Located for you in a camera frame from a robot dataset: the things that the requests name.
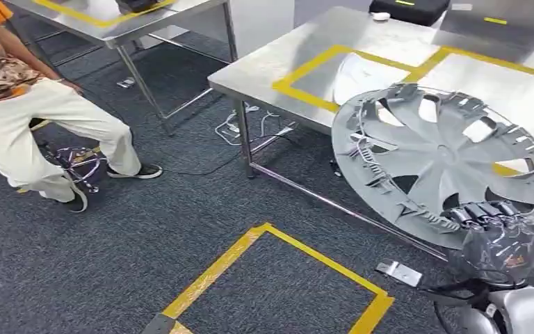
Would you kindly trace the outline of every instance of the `black sneaker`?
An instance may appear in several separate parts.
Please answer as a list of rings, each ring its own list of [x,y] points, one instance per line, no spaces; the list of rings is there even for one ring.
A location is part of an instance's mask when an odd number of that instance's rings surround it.
[[[70,202],[63,203],[63,205],[66,206],[69,211],[75,214],[87,210],[87,206],[89,205],[89,202],[87,201],[87,195],[85,195],[85,193],[80,190],[74,182],[70,183],[70,188],[74,192],[74,199]]]
[[[161,174],[163,174],[163,169],[160,166],[154,164],[142,164],[142,167],[140,167],[140,171],[138,172],[138,174],[132,176],[119,174],[118,172],[107,166],[107,175],[114,179],[133,178],[147,180],[159,177],[161,176]]]

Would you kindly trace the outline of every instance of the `white robot body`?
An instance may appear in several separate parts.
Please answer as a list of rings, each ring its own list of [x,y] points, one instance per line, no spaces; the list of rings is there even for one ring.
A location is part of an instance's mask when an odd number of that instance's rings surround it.
[[[534,334],[534,287],[491,292],[482,311],[465,308],[461,323],[469,334]]]

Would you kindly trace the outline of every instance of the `small white cap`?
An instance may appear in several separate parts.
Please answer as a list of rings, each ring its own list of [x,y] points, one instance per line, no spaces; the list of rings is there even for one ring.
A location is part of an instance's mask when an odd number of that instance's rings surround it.
[[[374,21],[387,21],[390,19],[390,13],[371,13]]]

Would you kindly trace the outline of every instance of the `person's hand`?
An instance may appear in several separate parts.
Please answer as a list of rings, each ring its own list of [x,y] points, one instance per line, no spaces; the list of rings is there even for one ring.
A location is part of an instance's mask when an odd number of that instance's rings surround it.
[[[81,87],[78,87],[77,85],[75,85],[74,83],[68,80],[62,80],[60,83],[74,89],[74,91],[77,92],[78,94],[83,94],[83,89]]]

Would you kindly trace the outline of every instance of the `wheel cover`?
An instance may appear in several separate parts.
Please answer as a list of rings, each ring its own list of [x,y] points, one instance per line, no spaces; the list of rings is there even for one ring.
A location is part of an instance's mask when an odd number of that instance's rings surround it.
[[[432,105],[426,118],[423,103]],[[534,138],[475,97],[415,83],[363,93],[339,109],[332,144],[359,196],[432,244],[461,248],[465,231],[440,215],[462,203],[511,200],[534,218]],[[502,161],[524,170],[499,175]]]

